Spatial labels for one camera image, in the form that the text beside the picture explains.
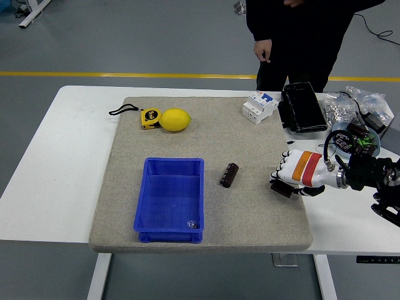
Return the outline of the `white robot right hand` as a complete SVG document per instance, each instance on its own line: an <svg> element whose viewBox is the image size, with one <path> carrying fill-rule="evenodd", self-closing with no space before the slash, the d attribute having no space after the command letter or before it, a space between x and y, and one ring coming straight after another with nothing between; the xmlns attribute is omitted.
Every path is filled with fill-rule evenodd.
<svg viewBox="0 0 400 300"><path fill-rule="evenodd" d="M321 154L298 149L282 154L269 182L273 191L286 197L293 194L313 197L323 193L326 186L343 186L341 170L337 166L330 171Z"/></svg>

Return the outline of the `person's right hand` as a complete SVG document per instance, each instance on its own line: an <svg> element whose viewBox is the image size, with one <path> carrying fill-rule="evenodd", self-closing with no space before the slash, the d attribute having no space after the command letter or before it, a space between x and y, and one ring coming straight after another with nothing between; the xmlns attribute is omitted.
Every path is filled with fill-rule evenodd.
<svg viewBox="0 0 400 300"><path fill-rule="evenodd" d="M254 43L254 54L260 62L270 63L272 40L265 39Z"/></svg>

